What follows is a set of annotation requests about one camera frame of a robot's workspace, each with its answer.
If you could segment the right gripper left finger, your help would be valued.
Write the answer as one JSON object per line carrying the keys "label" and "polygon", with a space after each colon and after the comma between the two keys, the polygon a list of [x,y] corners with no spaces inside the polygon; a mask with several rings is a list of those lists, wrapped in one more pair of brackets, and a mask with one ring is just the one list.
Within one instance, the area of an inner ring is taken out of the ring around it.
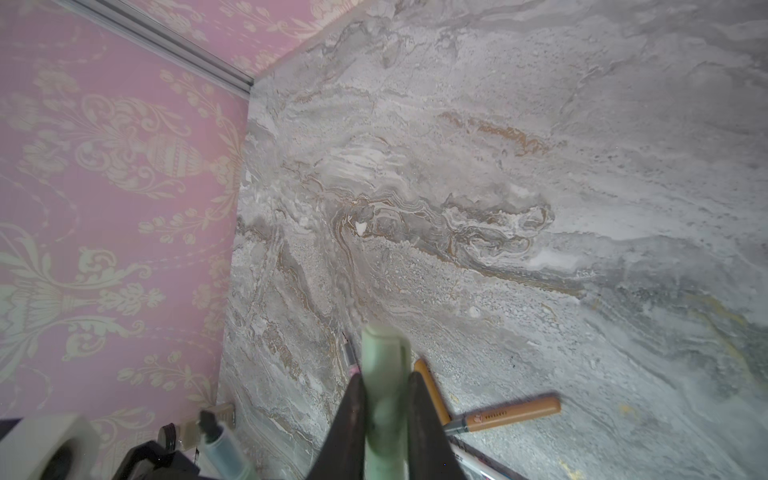
{"label": "right gripper left finger", "polygon": [[306,479],[363,479],[365,437],[366,389],[362,374],[355,373]]}

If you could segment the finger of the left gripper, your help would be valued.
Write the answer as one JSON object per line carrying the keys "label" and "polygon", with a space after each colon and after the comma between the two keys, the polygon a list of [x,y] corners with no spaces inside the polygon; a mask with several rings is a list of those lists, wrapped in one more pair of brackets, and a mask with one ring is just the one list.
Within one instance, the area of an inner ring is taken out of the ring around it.
{"label": "finger of the left gripper", "polygon": [[198,467],[183,453],[148,441],[128,451],[113,480],[197,479]]}

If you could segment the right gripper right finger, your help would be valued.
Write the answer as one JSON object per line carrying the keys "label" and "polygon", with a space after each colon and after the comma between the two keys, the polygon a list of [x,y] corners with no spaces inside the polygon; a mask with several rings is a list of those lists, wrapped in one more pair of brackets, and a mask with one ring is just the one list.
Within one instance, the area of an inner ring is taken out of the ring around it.
{"label": "right gripper right finger", "polygon": [[410,480],[465,480],[422,375],[408,377],[407,460]]}

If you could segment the light green pen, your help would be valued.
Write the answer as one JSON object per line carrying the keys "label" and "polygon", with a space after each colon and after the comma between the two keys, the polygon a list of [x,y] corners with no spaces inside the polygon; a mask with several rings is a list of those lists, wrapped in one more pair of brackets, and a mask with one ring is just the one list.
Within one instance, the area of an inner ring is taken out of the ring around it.
{"label": "light green pen", "polygon": [[213,412],[201,410],[198,427],[201,431],[202,453],[222,479],[259,478],[254,465],[245,456],[235,436],[224,423],[217,420]]}

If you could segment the tan brown pen cap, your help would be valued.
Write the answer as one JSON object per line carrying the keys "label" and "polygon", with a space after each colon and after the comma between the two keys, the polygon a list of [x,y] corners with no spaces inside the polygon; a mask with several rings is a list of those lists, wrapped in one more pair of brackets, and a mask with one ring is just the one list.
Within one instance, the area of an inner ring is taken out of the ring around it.
{"label": "tan brown pen cap", "polygon": [[417,359],[414,363],[414,370],[422,376],[437,416],[441,424],[446,426],[451,422],[451,416],[426,360],[424,358]]}

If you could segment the light green pen cap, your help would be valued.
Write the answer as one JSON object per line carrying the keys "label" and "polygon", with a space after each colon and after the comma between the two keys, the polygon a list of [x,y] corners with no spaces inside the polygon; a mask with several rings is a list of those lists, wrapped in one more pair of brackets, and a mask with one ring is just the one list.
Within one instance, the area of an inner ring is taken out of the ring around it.
{"label": "light green pen cap", "polygon": [[407,390],[411,346],[398,329],[371,323],[362,331],[366,390],[366,479],[404,479],[407,473]]}

